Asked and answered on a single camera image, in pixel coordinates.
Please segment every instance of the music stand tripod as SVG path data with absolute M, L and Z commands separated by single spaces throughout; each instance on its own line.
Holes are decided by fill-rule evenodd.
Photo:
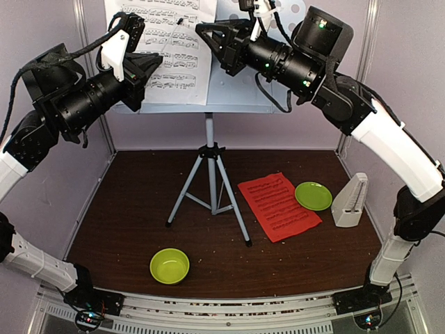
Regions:
M 211 210 L 211 214 L 214 216 L 216 214 L 220 214 L 222 212 L 226 212 L 228 210 L 233 209 L 235 211 L 236 219 L 238 219 L 239 226 L 241 228 L 241 231 L 243 232 L 245 244 L 247 247 L 251 247 L 252 241 L 250 240 L 249 233 L 247 229 L 245 228 L 243 217 L 241 216 L 241 213 L 238 208 L 238 204 L 236 203 L 234 192 L 232 191 L 232 187 L 230 186 L 230 181 L 227 176 L 227 173 L 225 172 L 223 159 L 221 157 L 221 153 L 225 151 L 225 148 L 219 148 L 218 143 L 215 143 L 213 139 L 213 114 L 212 113 L 205 113 L 206 116 L 206 137 L 207 137 L 207 144 L 205 146 L 202 146 L 198 150 L 198 157 L 196 159 L 195 164 L 192 167 L 192 170 L 190 174 L 187 177 L 186 183 L 184 187 L 181 190 L 181 193 L 179 194 L 179 197 L 175 203 L 175 206 L 173 207 L 172 213 L 170 214 L 170 217 L 168 217 L 168 221 L 165 226 L 168 228 L 172 225 L 173 219 L 175 218 L 175 215 L 179 209 L 179 206 L 181 205 L 182 200 L 184 197 L 188 197 L 191 200 L 194 200 L 196 203 L 201 204 L 203 207 L 206 207 L 207 209 Z M 203 159 L 207 159 L 209 163 L 209 188 L 210 188 L 210 205 L 205 203 L 203 200 L 200 200 L 199 198 L 196 198 L 191 193 L 187 192 L 190 184 L 193 181 L 193 178 L 195 177 L 195 174 L 200 167 L 200 164 Z M 218 199 L 217 193 L 216 193 L 216 165 L 218 166 L 218 169 L 220 171 L 221 177 L 222 177 L 222 186 L 220 190 L 220 197 Z M 231 204 L 226 207 L 221 207 L 221 195 L 223 194 L 224 186 L 227 190 L 227 195 L 229 195 L 229 199 Z

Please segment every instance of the white clamp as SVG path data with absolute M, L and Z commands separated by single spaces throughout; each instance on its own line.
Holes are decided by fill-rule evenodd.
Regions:
M 113 73 L 118 81 L 124 80 L 124 56 L 127 50 L 129 34 L 119 30 L 112 38 L 102 44 L 102 67 L 107 70 L 113 68 Z
M 273 14 L 273 12 L 271 12 L 272 8 L 270 7 L 269 0 L 254 0 L 253 4 L 255 7 L 254 16 L 261 18 L 261 21 L 263 22 L 264 28 L 267 32 L 270 28 L 270 22 L 272 21 Z M 259 20 L 257 20 L 253 27 L 252 34 L 250 35 L 250 40 L 254 42 L 258 39 L 260 34 L 261 26 L 259 25 Z

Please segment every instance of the sheet music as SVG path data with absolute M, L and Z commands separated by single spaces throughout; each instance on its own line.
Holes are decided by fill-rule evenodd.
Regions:
M 211 51 L 195 32 L 199 22 L 214 22 L 217 0 L 104 0 L 107 22 L 116 12 L 145 19 L 137 52 L 164 57 L 150 78 L 145 103 L 201 104 L 207 102 Z M 177 26 L 178 20 L 183 23 Z

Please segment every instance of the red paper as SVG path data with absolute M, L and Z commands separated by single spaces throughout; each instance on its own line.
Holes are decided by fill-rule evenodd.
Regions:
M 321 223 L 315 212 L 295 198 L 295 187 L 283 173 L 240 183 L 238 188 L 272 242 L 293 237 Z

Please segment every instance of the white wall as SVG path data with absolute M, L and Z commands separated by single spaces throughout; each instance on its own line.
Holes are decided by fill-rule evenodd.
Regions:
M 366 83 L 380 92 L 407 128 L 431 155 L 445 161 L 445 6 L 441 0 L 383 1 L 377 45 Z M 353 173 L 370 178 L 368 205 L 386 235 L 403 183 L 372 152 L 352 143 L 346 158 Z M 445 222 L 437 227 L 445 231 Z M 445 314 L 445 240 L 430 235 L 413 251 L 412 272 L 426 305 L 432 333 L 443 333 Z
M 72 0 L 2 0 L 0 3 L 0 122 L 6 114 L 10 82 L 27 61 L 64 42 L 74 51 L 81 47 Z M 32 110 L 20 82 L 9 130 Z M 108 152 L 100 130 L 89 131 L 90 146 L 63 140 L 0 204 L 17 231 L 51 255 L 62 257 L 75 221 Z M 22 334 L 38 288 L 36 281 L 0 265 L 0 332 Z
M 353 43 L 341 64 L 342 72 L 354 76 L 362 47 L 368 1 L 306 0 L 305 3 L 307 7 L 319 7 L 355 28 Z M 86 1 L 86 16 L 90 37 L 103 34 L 106 27 L 103 0 Z M 309 104 L 297 108 L 295 100 L 293 105 L 291 115 L 218 114 L 215 116 L 216 140 L 229 148 L 334 149 L 339 132 L 321 112 Z M 109 113 L 107 119 L 116 148 L 120 150 L 195 149 L 205 142 L 202 114 Z

